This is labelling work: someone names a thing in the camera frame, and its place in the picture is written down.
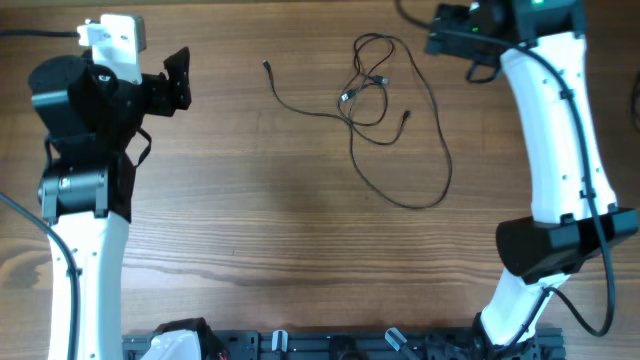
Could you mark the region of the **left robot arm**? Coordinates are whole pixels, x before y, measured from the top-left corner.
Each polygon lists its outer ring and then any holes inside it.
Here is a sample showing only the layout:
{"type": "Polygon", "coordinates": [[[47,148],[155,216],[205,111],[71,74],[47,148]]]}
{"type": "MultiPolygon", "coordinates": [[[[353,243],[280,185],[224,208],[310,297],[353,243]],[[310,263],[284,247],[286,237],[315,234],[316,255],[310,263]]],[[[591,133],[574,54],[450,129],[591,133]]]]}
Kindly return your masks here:
{"type": "Polygon", "coordinates": [[[126,149],[147,115],[171,117],[191,103],[190,51],[164,72],[128,82],[87,55],[55,57],[29,76],[48,135],[38,200],[51,228],[51,359],[119,359],[121,274],[139,161],[126,149]]]}

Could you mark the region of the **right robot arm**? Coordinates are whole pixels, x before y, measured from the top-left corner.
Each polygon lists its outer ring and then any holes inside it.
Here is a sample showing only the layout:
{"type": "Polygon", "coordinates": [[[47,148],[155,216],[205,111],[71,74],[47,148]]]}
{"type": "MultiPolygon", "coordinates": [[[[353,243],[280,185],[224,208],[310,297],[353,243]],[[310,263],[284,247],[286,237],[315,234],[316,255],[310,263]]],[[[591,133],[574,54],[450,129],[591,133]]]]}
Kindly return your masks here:
{"type": "Polygon", "coordinates": [[[618,205],[598,152],[586,80],[585,6],[566,1],[441,4],[426,50],[504,74],[518,106],[531,174],[528,217],[502,222],[504,270],[477,325],[494,356],[521,352],[560,286],[638,230],[618,205]]]}

